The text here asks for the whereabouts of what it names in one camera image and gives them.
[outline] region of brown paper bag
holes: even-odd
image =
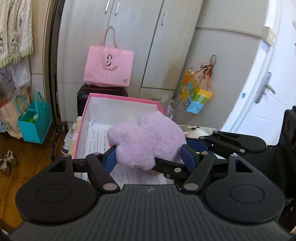
[[[25,100],[28,102],[28,104],[30,105],[29,93],[26,87],[22,88],[18,94],[23,96]],[[5,102],[7,102],[7,96],[3,97],[0,100],[0,106]],[[21,99],[18,99],[17,103],[21,112],[24,112],[27,110],[28,107],[25,105],[25,103]],[[20,117],[20,113],[17,111],[15,107],[14,98],[12,101],[8,102],[6,105],[0,108],[0,117],[9,135],[17,139],[22,138],[22,133],[20,132],[20,129],[17,123],[18,118]]]

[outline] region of teal bag handle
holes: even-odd
[[[41,102],[45,102],[45,100],[43,99],[43,97],[40,94],[40,92],[36,92],[34,101],[35,101],[35,109],[36,109],[36,112],[37,112],[37,118],[39,118],[39,110],[38,110],[38,106],[37,106],[37,97],[38,96],[40,97]]]
[[[20,98],[24,103],[25,103],[25,105],[29,108],[29,104],[27,103],[27,101],[25,100],[25,98],[24,97],[22,97],[21,95],[17,95],[16,97],[15,97],[15,107],[17,108],[17,111],[20,113],[20,115],[23,115],[23,113],[21,113],[21,111],[20,111],[20,108],[19,108],[19,106],[18,106],[18,104],[17,104],[17,99],[18,98]]]

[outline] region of wooden floor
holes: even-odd
[[[55,148],[55,156],[61,155],[64,144],[64,133],[61,134]],[[16,155],[19,164],[12,167],[9,177],[0,171],[0,228],[7,232],[13,231],[22,223],[17,207],[15,195],[18,189],[51,163],[50,143],[34,144],[17,140],[7,133],[0,134],[0,155],[5,150],[11,150]]]

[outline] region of black suitcase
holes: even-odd
[[[98,87],[94,85],[83,85],[77,93],[77,113],[82,116],[87,98],[90,93],[100,93],[107,95],[128,96],[123,87]]]

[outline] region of fluffy purple fabric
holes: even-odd
[[[186,144],[180,127],[159,111],[143,114],[138,122],[128,121],[111,127],[107,139],[117,145],[119,164],[144,170],[155,166],[155,157],[182,162],[180,148]]]

